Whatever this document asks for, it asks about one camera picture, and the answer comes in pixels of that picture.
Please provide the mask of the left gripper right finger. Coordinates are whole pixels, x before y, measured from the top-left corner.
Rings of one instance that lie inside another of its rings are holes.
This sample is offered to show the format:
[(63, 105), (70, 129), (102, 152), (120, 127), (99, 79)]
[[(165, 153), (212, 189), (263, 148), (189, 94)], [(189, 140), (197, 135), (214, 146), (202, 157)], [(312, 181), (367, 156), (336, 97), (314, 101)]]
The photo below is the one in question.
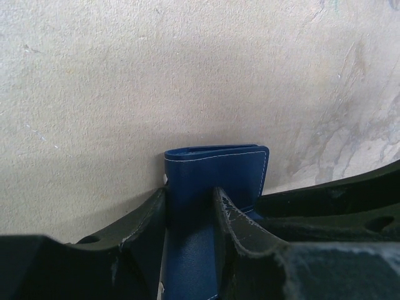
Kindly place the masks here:
[(399, 163), (256, 201), (213, 194), (221, 299), (398, 299)]

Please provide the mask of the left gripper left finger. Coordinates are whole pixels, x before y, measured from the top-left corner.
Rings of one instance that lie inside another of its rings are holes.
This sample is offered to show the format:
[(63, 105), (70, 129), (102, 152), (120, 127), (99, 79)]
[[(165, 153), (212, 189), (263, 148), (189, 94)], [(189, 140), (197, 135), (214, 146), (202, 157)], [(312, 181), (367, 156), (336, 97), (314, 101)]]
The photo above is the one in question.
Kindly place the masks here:
[(166, 191), (76, 244), (1, 236), (1, 299), (156, 299)]

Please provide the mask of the blue leather card holder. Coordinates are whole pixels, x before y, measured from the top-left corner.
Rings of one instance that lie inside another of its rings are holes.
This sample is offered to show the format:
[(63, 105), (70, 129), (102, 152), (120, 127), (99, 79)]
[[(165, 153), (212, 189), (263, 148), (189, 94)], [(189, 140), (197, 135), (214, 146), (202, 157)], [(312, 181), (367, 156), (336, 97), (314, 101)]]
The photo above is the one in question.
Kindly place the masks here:
[(167, 236), (164, 299), (217, 299), (213, 190), (222, 188), (245, 212), (262, 194), (269, 148), (198, 146), (164, 153)]

